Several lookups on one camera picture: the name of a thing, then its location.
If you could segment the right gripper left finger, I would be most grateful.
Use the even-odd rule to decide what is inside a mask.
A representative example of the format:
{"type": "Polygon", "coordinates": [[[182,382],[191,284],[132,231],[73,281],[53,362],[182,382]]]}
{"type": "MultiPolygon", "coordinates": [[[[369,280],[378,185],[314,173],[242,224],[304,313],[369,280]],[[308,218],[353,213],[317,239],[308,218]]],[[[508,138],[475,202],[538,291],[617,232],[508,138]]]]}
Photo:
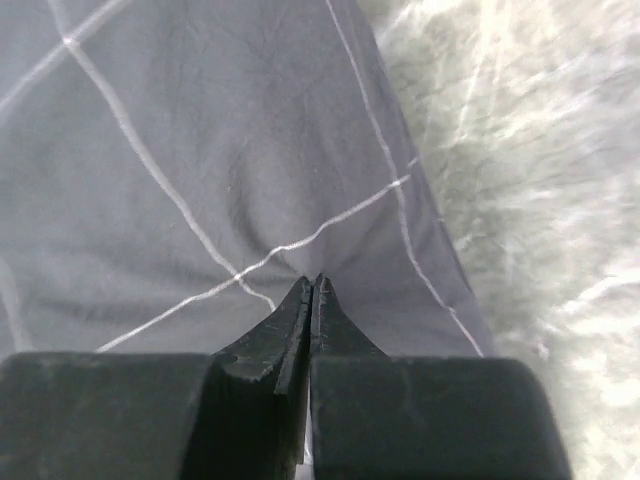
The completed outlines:
{"type": "Polygon", "coordinates": [[[291,479],[311,285],[214,354],[20,353],[1,365],[5,479],[291,479]]]}

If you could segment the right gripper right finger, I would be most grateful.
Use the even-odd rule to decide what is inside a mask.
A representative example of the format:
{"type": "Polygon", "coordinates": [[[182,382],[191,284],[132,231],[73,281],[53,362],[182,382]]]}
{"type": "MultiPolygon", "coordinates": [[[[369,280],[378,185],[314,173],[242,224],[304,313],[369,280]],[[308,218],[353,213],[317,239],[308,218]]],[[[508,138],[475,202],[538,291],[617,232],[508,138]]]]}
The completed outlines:
{"type": "Polygon", "coordinates": [[[318,479],[568,479],[546,392],[509,358],[392,357],[318,277],[310,320],[318,479]]]}

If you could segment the dark grey checked pillowcase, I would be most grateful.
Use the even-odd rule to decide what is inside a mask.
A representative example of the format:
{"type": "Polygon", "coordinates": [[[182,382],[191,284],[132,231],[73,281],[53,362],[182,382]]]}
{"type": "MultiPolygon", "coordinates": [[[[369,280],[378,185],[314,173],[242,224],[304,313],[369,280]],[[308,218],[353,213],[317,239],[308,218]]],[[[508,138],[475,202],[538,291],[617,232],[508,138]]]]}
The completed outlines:
{"type": "Polygon", "coordinates": [[[1,352],[214,352],[327,276],[394,355],[495,347],[353,1],[5,1],[1,352]]]}

